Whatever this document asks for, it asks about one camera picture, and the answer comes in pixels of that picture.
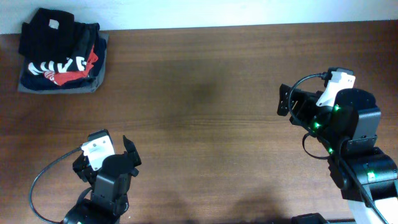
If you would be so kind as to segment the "black t-shirt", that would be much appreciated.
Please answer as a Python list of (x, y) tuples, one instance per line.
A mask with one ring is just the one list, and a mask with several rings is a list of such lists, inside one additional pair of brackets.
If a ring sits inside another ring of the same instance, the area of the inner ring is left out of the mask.
[(19, 53), (35, 62), (87, 58), (99, 29), (98, 23), (76, 22), (69, 12), (40, 8), (22, 24)]

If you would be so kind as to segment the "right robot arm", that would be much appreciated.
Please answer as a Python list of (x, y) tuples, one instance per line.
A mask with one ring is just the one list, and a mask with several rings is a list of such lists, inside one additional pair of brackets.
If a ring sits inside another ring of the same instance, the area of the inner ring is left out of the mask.
[(331, 67), (279, 88), (279, 116), (306, 130), (327, 151), (330, 177), (352, 223), (397, 223), (397, 164), (376, 146), (381, 110), (354, 87), (352, 70)]

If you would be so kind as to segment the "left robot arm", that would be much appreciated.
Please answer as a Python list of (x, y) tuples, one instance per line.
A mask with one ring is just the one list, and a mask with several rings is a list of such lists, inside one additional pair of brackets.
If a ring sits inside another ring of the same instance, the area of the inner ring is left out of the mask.
[(139, 174), (141, 158), (134, 143), (123, 136), (125, 151), (116, 154), (107, 129), (88, 136), (72, 169), (90, 187), (62, 220), (64, 224), (114, 224), (127, 212), (131, 178)]

